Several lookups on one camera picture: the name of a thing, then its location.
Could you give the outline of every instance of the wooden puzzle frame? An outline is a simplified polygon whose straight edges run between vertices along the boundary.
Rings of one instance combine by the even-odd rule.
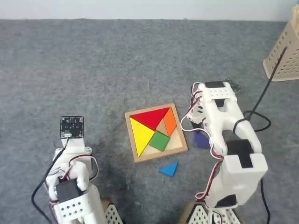
[[[135,145],[133,129],[132,129],[131,122],[130,122],[130,116],[135,115],[135,114],[139,114],[139,113],[144,113],[144,112],[150,112],[150,111],[154,111],[154,110],[163,109],[163,108],[166,108],[166,107],[171,107],[172,108],[173,115],[174,115],[175,121],[177,123],[177,130],[178,130],[179,139],[182,143],[182,146],[178,147],[178,148],[171,149],[171,150],[167,150],[167,151],[163,151],[163,152],[159,152],[159,153],[154,153],[154,154],[149,154],[149,155],[144,155],[144,156],[139,157],[137,155],[137,149],[136,149],[136,145]],[[154,107],[141,109],[141,110],[137,110],[137,111],[127,112],[127,113],[125,113],[125,118],[126,118],[126,123],[127,123],[127,128],[128,128],[128,133],[129,133],[129,138],[130,138],[130,143],[131,143],[133,158],[134,158],[135,163],[136,162],[143,162],[143,161],[147,161],[147,160],[151,160],[151,159],[155,159],[155,158],[160,158],[160,157],[167,156],[167,155],[177,154],[177,153],[185,152],[185,151],[188,150],[186,140],[184,138],[183,131],[180,127],[180,121],[179,121],[178,113],[177,113],[177,110],[176,110],[176,107],[175,107],[174,103],[164,104],[164,105],[154,106]]]

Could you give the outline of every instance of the green square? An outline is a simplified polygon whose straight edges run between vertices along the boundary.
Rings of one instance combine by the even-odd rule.
[[[149,145],[163,152],[169,142],[169,139],[170,138],[168,136],[156,131],[154,136],[151,138]]]

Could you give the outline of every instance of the red triangle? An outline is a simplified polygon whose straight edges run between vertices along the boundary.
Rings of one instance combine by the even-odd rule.
[[[160,110],[134,114],[130,117],[155,131],[168,109],[169,108],[163,108]]]

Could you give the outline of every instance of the blue tangram piece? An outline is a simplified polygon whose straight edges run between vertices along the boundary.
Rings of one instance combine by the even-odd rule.
[[[196,148],[210,149],[209,139],[201,132],[194,132],[193,134],[193,145]]]
[[[177,166],[178,166],[178,162],[175,162],[167,167],[160,169],[159,172],[168,176],[174,176]]]

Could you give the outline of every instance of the black cable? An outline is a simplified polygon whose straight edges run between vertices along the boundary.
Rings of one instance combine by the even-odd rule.
[[[47,169],[45,175],[43,176],[42,180],[40,181],[40,183],[37,185],[37,187],[34,189],[32,195],[31,195],[31,202],[34,205],[34,207],[39,211],[39,213],[42,214],[42,216],[44,216],[44,218],[48,221],[49,224],[53,224],[52,221],[50,220],[50,218],[46,215],[46,213],[44,213],[44,211],[36,204],[36,202],[34,201],[34,197],[36,196],[36,193],[38,192],[38,190],[41,188],[41,186],[43,185],[43,183],[45,182],[49,172],[51,171],[52,167],[54,166],[55,162],[58,160],[58,158],[61,156],[61,154],[64,152],[67,143],[69,142],[69,138],[66,141],[65,146],[63,147],[63,149],[57,154],[57,156],[55,157],[55,159],[52,161],[50,167]]]
[[[271,218],[271,213],[270,213],[270,210],[269,210],[267,202],[266,202],[265,193],[263,191],[263,178],[261,179],[260,182],[261,182],[261,194],[262,194],[263,204],[265,205],[265,208],[266,208],[267,214],[268,214],[267,224],[269,224],[270,223],[270,218]]]
[[[267,84],[266,84],[266,86],[265,86],[265,88],[264,88],[264,90],[263,90],[263,92],[262,92],[260,98],[258,99],[258,101],[256,102],[255,106],[253,107],[253,109],[250,110],[250,111],[245,111],[245,112],[243,113],[244,116],[246,115],[246,113],[249,113],[249,116],[247,116],[247,117],[245,117],[245,118],[243,118],[243,119],[240,119],[240,120],[238,120],[238,121],[235,123],[235,125],[234,125],[234,129],[233,129],[233,132],[234,132],[234,133],[235,133],[235,129],[237,128],[237,125],[238,125],[240,122],[244,121],[244,120],[248,120],[248,121],[249,121],[249,120],[251,119],[251,116],[252,116],[253,114],[256,114],[256,115],[260,116],[261,118],[264,118],[266,121],[268,121],[268,125],[267,125],[266,127],[263,127],[263,128],[257,129],[257,130],[254,130],[255,132],[261,132],[261,131],[266,130],[267,128],[269,128],[269,127],[271,126],[271,121],[270,121],[270,119],[267,118],[266,116],[264,116],[264,115],[262,115],[262,114],[256,112],[256,109],[257,109],[258,105],[260,104],[260,102],[262,101],[262,99],[263,99],[263,97],[264,97],[266,91],[268,90],[268,87],[269,87],[269,85],[270,85],[270,83],[271,83],[271,81],[272,81],[272,79],[273,79],[273,77],[274,77],[274,74],[275,74],[275,72],[276,72],[276,70],[277,70],[277,67],[279,66],[279,64],[280,64],[280,62],[281,62],[281,60],[282,60],[282,58],[283,58],[283,56],[284,56],[284,54],[285,54],[286,49],[287,49],[287,47],[285,47],[285,48],[283,49],[283,51],[281,52],[280,57],[279,57],[279,59],[278,59],[276,65],[275,65],[275,67],[274,67],[274,69],[273,69],[273,72],[272,72],[272,74],[271,74],[271,76],[270,76],[270,78],[269,78],[269,80],[268,80],[268,82],[267,82]],[[269,224],[269,223],[270,223],[270,218],[271,218],[271,213],[270,213],[270,210],[269,210],[269,208],[268,208],[268,205],[267,205],[267,202],[266,202],[266,199],[265,199],[265,195],[264,195],[264,191],[263,191],[263,179],[261,179],[260,182],[261,182],[260,185],[261,185],[261,194],[262,194],[263,204],[264,204],[264,206],[265,206],[265,208],[266,208],[266,210],[267,210],[267,215],[268,215],[268,217],[267,217],[267,224]]]
[[[261,132],[261,131],[263,131],[263,130],[266,130],[266,129],[268,129],[270,126],[271,126],[271,120],[269,119],[269,118],[267,118],[265,115],[262,115],[261,113],[258,113],[258,112],[256,112],[256,111],[244,111],[244,116],[247,114],[247,113],[250,113],[250,114],[256,114],[257,116],[259,116],[259,117],[261,117],[261,118],[264,118],[267,122],[268,122],[268,124],[267,124],[267,126],[266,127],[263,127],[263,128],[260,128],[260,129],[256,129],[256,130],[254,130],[255,132]]]
[[[260,102],[262,101],[262,99],[263,99],[263,97],[264,97],[266,91],[268,90],[268,87],[269,87],[269,85],[270,85],[270,83],[271,83],[271,81],[272,81],[272,79],[273,79],[273,77],[274,77],[274,75],[275,75],[275,72],[276,72],[276,70],[277,70],[277,67],[279,66],[279,64],[280,64],[280,62],[281,62],[281,60],[282,60],[282,58],[283,58],[283,56],[284,56],[284,54],[285,54],[286,49],[287,49],[287,47],[285,47],[285,48],[283,49],[283,51],[281,52],[281,54],[280,54],[280,56],[279,56],[279,59],[278,59],[276,65],[275,65],[275,67],[274,67],[274,69],[273,69],[273,72],[272,72],[272,74],[271,74],[271,76],[270,76],[270,78],[269,78],[269,80],[268,80],[268,82],[267,82],[267,84],[266,84],[266,86],[265,86],[265,88],[264,88],[264,90],[263,90],[263,92],[262,92],[260,98],[259,98],[258,101],[256,102],[255,106],[253,107],[253,109],[252,109],[251,111],[246,111],[246,112],[249,112],[249,116],[247,116],[247,117],[245,117],[245,118],[243,118],[243,119],[240,119],[240,120],[238,120],[238,121],[235,123],[234,128],[233,128],[233,133],[235,133],[235,130],[236,130],[238,124],[240,124],[242,121],[250,120],[250,119],[251,119],[251,116],[252,116],[253,114],[258,115],[258,116],[260,116],[260,117],[266,119],[266,120],[269,122],[269,124],[268,124],[266,127],[261,128],[261,129],[257,129],[255,132],[260,132],[260,131],[266,130],[267,128],[269,128],[269,127],[271,126],[271,121],[270,121],[270,119],[267,118],[266,116],[260,114],[260,113],[257,113],[257,112],[256,112],[256,109],[257,109],[258,105],[260,104]]]
[[[262,92],[260,98],[258,99],[258,101],[256,102],[255,106],[253,107],[253,109],[252,109],[252,113],[250,113],[249,116],[248,116],[249,120],[251,119],[251,116],[252,116],[253,112],[256,111],[257,106],[258,106],[258,105],[260,104],[260,102],[262,101],[262,98],[264,97],[266,91],[268,90],[268,87],[269,87],[269,85],[270,85],[270,83],[271,83],[271,81],[272,81],[272,79],[273,79],[273,77],[274,77],[274,74],[275,74],[275,72],[276,72],[276,70],[277,70],[277,67],[279,66],[279,64],[280,64],[280,62],[281,62],[281,59],[283,58],[283,56],[284,56],[284,54],[285,54],[286,49],[287,49],[287,47],[285,47],[285,48],[282,50],[282,52],[281,52],[281,54],[280,54],[280,56],[279,56],[279,59],[278,59],[276,65],[275,65],[275,67],[274,67],[274,69],[273,69],[273,72],[272,72],[272,74],[271,74],[271,76],[270,76],[270,78],[269,78],[269,81],[267,82],[267,84],[266,84],[266,86],[265,86],[265,88],[264,88],[264,90],[263,90],[263,92]]]

